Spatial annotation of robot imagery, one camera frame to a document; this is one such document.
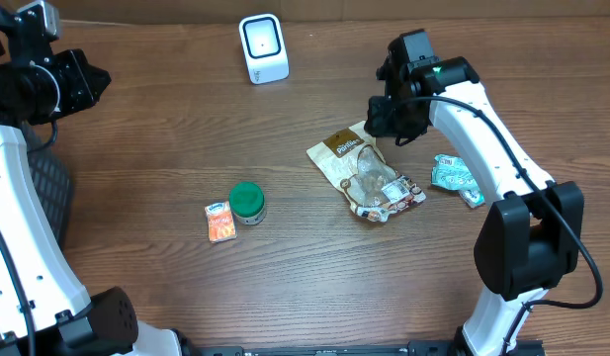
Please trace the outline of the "teal wet wipes pack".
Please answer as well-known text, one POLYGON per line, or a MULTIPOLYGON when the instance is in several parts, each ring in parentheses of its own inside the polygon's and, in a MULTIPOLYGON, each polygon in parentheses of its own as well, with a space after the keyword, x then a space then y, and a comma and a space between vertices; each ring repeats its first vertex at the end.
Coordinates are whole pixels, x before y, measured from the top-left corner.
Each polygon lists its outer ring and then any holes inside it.
POLYGON ((449 191, 477 190, 479 184, 464 160, 457 156, 437 154, 431 172, 431 184, 449 191))

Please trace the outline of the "brown Pantree snack pouch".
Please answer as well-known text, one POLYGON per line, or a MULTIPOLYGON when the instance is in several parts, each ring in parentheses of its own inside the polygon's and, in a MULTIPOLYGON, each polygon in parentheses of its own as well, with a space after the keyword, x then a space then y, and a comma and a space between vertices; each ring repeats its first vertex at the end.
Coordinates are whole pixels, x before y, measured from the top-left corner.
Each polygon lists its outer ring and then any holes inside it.
POLYGON ((332 134, 306 154, 345 196, 351 211, 370 222, 385 223, 391 215, 426 200, 410 177, 387 165, 364 122, 332 134))

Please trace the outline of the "green lid jar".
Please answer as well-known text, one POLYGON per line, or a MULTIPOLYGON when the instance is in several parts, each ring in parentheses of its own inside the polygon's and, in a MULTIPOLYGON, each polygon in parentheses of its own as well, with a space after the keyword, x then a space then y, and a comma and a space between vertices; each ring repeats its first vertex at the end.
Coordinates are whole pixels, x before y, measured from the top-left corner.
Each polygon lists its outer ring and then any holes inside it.
POLYGON ((240 182, 229 192, 229 205, 240 223, 256 225, 266 217, 266 200, 262 189, 253 182, 240 182))

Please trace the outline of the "orange Kleenex tissue pack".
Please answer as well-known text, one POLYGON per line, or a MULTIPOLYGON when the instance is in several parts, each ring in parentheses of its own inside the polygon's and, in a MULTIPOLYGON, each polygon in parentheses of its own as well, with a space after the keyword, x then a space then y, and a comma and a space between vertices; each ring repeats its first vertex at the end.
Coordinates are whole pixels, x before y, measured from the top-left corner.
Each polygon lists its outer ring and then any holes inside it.
POLYGON ((208 238, 211 243, 223 242, 237 237, 229 202, 218 202, 206 206, 205 214, 208 223, 208 238))

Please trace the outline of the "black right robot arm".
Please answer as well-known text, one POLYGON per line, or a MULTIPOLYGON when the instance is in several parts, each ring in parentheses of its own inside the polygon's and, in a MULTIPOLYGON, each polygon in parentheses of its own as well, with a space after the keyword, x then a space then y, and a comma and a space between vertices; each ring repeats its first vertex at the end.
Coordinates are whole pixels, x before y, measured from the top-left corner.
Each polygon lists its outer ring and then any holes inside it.
POLYGON ((520 147, 465 58, 440 59, 423 30, 400 35, 388 51, 377 71, 385 93, 369 100, 366 132, 403 146, 430 127, 440 131, 489 206, 474 247, 483 289, 472 316, 453 341, 412 341, 410 354, 544 354, 541 342, 517 335, 533 307, 576 267, 581 191, 557 183, 520 147))

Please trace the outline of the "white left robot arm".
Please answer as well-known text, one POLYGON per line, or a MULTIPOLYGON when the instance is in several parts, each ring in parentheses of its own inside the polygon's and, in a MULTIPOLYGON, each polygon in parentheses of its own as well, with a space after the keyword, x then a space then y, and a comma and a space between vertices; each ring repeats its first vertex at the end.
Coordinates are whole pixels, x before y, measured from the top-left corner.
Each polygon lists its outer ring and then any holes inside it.
POLYGON ((185 355, 180 334, 140 321, 114 287, 90 295, 65 260, 35 188, 23 125, 96 105, 107 71, 54 52, 57 10, 0 5, 0 355, 185 355))

